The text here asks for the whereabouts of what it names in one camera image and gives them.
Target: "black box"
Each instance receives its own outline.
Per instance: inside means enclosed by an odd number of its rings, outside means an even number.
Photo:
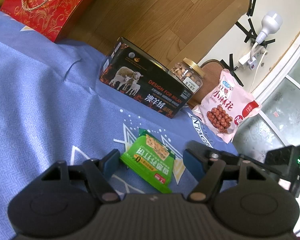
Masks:
[[[119,38],[101,69],[100,80],[121,93],[172,118],[193,93],[162,64]]]

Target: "green snack package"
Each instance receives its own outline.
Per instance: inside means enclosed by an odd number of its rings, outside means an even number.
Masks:
[[[172,192],[168,184],[172,177],[175,155],[147,130],[139,129],[139,137],[120,158],[161,193]]]

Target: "light bulb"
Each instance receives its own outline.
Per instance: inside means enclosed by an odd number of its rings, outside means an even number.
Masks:
[[[256,38],[256,43],[260,44],[269,34],[276,33],[282,25],[282,18],[275,11],[269,11],[261,21],[262,30]]]

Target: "red gift bag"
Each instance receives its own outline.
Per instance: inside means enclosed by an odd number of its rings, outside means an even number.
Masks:
[[[5,0],[1,11],[51,41],[64,38],[92,0]]]

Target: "blue fabric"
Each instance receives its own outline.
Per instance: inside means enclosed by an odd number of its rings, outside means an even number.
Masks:
[[[139,127],[177,158],[189,140],[237,154],[205,125],[196,126],[188,107],[169,119],[101,83],[105,56],[94,48],[76,41],[54,44],[24,27],[0,12],[0,240],[14,235],[7,206],[31,180],[57,160],[81,164],[113,148],[123,153]],[[157,192],[124,165],[109,181],[120,195]],[[196,184],[185,170],[170,188],[187,195]]]

